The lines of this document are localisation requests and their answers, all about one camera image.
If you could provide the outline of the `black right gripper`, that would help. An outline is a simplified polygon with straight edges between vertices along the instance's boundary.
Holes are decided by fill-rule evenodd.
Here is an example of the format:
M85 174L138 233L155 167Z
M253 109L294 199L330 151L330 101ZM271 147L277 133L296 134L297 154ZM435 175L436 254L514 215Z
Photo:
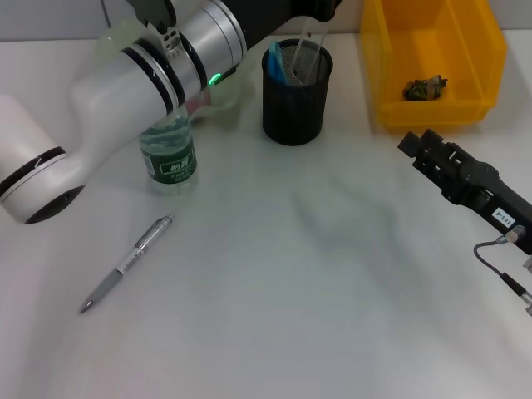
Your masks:
M479 161L433 130L421 136L408 132L398 145L413 167L437 185L452 203L464 206L501 234L520 225L525 236L516 245L531 254L531 203L516 194L491 165Z

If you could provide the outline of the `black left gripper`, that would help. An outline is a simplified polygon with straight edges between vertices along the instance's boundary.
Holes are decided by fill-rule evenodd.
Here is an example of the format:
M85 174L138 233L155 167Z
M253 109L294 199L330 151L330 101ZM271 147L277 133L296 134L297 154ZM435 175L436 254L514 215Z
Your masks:
M247 48L254 47L295 17L328 22L342 0L226 0L223 4L236 17Z

